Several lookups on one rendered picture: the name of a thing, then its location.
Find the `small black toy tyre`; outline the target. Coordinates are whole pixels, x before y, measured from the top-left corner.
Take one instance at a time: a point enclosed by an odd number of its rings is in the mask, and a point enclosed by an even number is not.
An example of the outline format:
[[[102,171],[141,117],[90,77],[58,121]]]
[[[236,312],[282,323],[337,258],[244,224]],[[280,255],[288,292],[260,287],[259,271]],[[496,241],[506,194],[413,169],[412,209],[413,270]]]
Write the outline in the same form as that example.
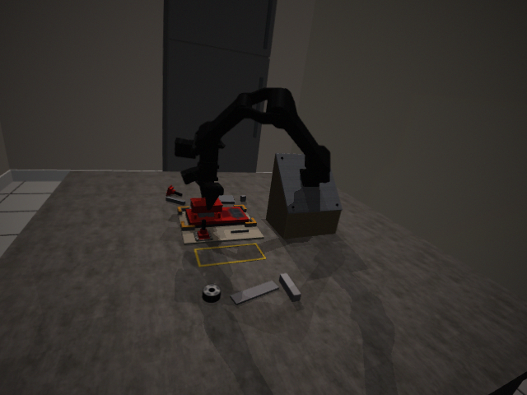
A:
[[[216,284],[207,284],[203,288],[203,299],[208,303],[215,303],[220,299],[221,288]]]

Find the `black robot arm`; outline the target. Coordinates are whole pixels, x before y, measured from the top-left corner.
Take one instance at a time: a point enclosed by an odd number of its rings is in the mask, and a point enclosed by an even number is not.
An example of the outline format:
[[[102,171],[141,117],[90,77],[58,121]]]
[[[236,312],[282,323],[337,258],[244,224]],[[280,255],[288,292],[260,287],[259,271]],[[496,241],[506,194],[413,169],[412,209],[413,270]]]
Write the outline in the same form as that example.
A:
[[[267,100],[266,112],[252,109],[252,105]],[[218,148],[225,144],[221,137],[243,118],[253,119],[261,124],[272,124],[283,128],[305,154],[305,167],[300,169],[304,187],[319,187],[330,182],[331,153],[317,143],[296,111],[296,104],[287,88],[264,87],[251,93],[240,93],[218,117],[199,126],[194,139],[176,138],[175,155],[193,158],[199,155],[204,162],[218,161]],[[198,165],[180,172],[184,184],[199,179],[203,182],[203,169]]]

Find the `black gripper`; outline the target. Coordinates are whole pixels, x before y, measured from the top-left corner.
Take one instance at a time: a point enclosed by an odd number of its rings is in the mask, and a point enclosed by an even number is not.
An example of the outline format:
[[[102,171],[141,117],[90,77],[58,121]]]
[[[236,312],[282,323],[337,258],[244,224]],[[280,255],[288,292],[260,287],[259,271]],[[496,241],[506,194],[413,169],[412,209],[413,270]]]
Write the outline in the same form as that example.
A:
[[[199,160],[198,165],[203,169],[203,182],[199,182],[199,179],[196,180],[196,184],[200,187],[200,192],[202,198],[206,200],[207,210],[210,211],[215,201],[220,195],[223,195],[224,188],[219,183],[214,183],[218,181],[217,169],[219,165],[217,162],[204,162]]]

